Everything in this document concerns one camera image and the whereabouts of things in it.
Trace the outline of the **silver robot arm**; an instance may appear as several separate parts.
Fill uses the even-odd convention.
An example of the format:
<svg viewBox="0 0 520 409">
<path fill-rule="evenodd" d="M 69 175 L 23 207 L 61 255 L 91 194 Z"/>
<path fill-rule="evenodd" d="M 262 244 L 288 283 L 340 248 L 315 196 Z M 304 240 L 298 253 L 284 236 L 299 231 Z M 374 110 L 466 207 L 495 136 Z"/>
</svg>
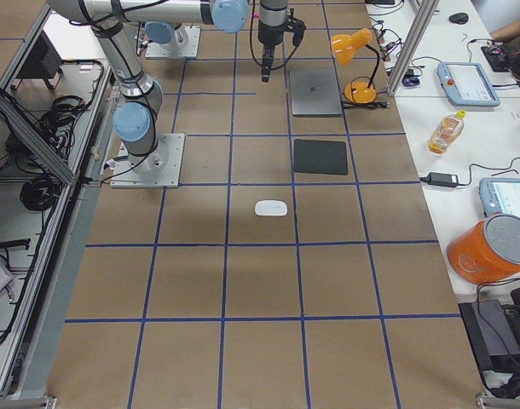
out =
<svg viewBox="0 0 520 409">
<path fill-rule="evenodd" d="M 249 12 L 247 1 L 208 1 L 204 10 L 219 30 L 234 34 L 245 24 Z M 261 1 L 258 15 L 258 41 L 263 45 L 261 78 L 267 83 L 274 70 L 275 48 L 282 43 L 291 12 L 287 1 Z M 155 43 L 168 44 L 176 40 L 176 23 L 147 21 L 145 32 Z"/>
<path fill-rule="evenodd" d="M 168 160 L 156 130 L 163 90 L 144 71 L 124 32 L 126 23 L 203 23 L 236 33 L 246 22 L 246 1 L 49 1 L 48 5 L 73 24 L 88 26 L 113 69 L 124 103 L 113 114 L 113 128 L 124 143 L 127 171 L 154 176 Z"/>
</svg>

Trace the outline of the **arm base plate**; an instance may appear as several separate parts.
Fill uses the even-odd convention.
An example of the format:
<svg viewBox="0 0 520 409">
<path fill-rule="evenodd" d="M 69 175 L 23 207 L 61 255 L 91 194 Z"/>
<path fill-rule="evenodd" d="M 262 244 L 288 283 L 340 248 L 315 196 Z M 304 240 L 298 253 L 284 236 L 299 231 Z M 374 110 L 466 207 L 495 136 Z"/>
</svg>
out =
<svg viewBox="0 0 520 409">
<path fill-rule="evenodd" d="M 118 154 L 126 159 L 114 165 L 116 176 L 109 180 L 111 187 L 178 188 L 185 138 L 185 134 L 158 135 L 156 149 L 146 158 L 129 155 L 121 142 Z"/>
<path fill-rule="evenodd" d="M 200 36 L 199 26 L 147 21 L 145 35 L 148 40 L 147 59 L 197 57 Z"/>
</svg>

